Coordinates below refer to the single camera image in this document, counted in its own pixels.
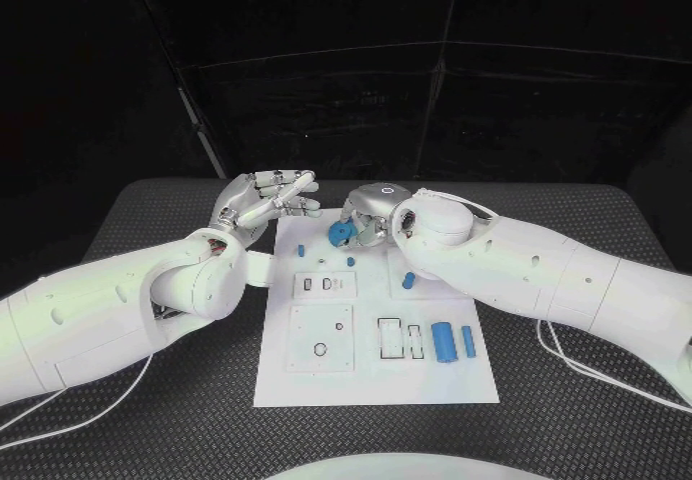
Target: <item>blue object in gripper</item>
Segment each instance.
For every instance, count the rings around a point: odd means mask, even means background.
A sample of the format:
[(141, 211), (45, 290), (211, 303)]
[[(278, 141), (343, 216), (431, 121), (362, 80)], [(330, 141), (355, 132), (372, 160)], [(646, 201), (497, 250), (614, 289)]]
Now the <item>blue object in gripper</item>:
[(353, 219), (349, 218), (346, 223), (335, 222), (329, 227), (329, 243), (337, 247), (350, 237), (358, 235), (358, 229), (353, 225)]
[(437, 322), (433, 324), (433, 341), (435, 342), (437, 361), (440, 363), (456, 362), (457, 347), (454, 346), (450, 322)]
[(404, 283), (401, 284), (401, 286), (402, 286), (407, 290), (411, 290), (411, 288), (414, 287), (414, 280), (415, 280), (415, 273), (414, 273), (414, 272), (408, 272), (408, 273), (407, 273), (407, 276), (404, 277)]
[(461, 335), (464, 336), (466, 356), (469, 358), (474, 358), (476, 357), (476, 347), (473, 345), (472, 327), (469, 325), (464, 325), (461, 327)]

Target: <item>blue cylinder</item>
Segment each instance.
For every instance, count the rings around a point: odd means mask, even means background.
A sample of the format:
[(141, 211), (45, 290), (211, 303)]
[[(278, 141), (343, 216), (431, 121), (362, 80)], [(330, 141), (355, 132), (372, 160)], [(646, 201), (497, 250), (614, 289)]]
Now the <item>blue cylinder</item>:
[(401, 284), (401, 286), (407, 290), (411, 290), (411, 288), (414, 286), (414, 280), (415, 280), (415, 274), (414, 274), (414, 272), (408, 272), (407, 276), (404, 277), (404, 283)]
[(466, 356), (473, 358), (476, 357), (476, 347), (473, 345), (472, 327), (469, 325), (461, 327), (461, 335), (464, 336)]
[(454, 346), (454, 335), (448, 322), (433, 324), (433, 340), (435, 342), (435, 355), (440, 363), (457, 361), (457, 347)]

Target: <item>table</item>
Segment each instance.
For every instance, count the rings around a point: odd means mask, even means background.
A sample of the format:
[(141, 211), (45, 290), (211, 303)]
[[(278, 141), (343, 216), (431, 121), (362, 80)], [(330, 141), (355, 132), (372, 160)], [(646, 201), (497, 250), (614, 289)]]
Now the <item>table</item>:
[[(311, 196), (340, 207), (358, 181)], [(123, 191), (85, 261), (153, 246), (206, 226), (226, 181), (153, 179)], [(422, 184), (401, 182), (411, 190)], [(502, 215), (656, 267), (670, 261), (627, 194), (578, 184), (434, 183)], [(254, 248), (271, 252), (275, 227)], [(500, 404), (252, 408), (267, 291), (248, 287), (231, 317), (154, 356), (128, 399), (91, 426), (0, 453), (0, 478), (264, 478), (335, 456), (425, 452), (482, 459), (555, 479), (692, 478), (692, 416), (580, 376), (538, 345), (534, 322), (479, 304)], [(559, 327), (568, 354), (676, 400), (617, 347)], [(7, 432), (10, 439), (89, 418), (141, 363), (84, 385)], [(0, 409), (0, 423), (36, 400)]]

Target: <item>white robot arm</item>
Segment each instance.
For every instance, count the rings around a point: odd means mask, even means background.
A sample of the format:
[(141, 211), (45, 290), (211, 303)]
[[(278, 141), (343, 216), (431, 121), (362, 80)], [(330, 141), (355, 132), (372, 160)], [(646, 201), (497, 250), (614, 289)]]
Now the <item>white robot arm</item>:
[[(369, 193), (372, 201), (362, 202), (372, 209), (388, 193)], [(375, 221), (417, 275), (509, 313), (571, 325), (620, 345), (692, 404), (692, 277), (617, 258), (425, 189)]]
[(310, 171), (241, 175), (209, 228), (81, 265), (0, 300), (0, 405), (89, 382), (225, 318), (245, 284), (268, 286), (271, 255), (245, 248), (283, 215), (317, 217)]

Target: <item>black mesh mat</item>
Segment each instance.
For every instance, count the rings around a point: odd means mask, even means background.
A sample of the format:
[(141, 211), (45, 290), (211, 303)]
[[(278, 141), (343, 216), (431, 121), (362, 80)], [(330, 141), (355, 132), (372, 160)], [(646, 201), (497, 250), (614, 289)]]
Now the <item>black mesh mat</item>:
[[(340, 207), (365, 182), (323, 182)], [(411, 189), (415, 184), (402, 183)], [(188, 235), (206, 225), (221, 180), (160, 179), (124, 190), (85, 260)], [(627, 195), (595, 185), (427, 183), (591, 247), (669, 268)], [(255, 249), (271, 251), (274, 226)], [(267, 291), (248, 287), (232, 316), (154, 356), (143, 382), (91, 426), (0, 453), (0, 478), (262, 478), (329, 457), (430, 452), (487, 460), (555, 479), (691, 479), (692, 415), (580, 376), (539, 347), (534, 323), (479, 304), (499, 405), (252, 408)], [(568, 353), (675, 399), (643, 363), (558, 328)], [(141, 364), (72, 389), (2, 433), (2, 443), (89, 418)], [(36, 402), (0, 410), (0, 423)]]

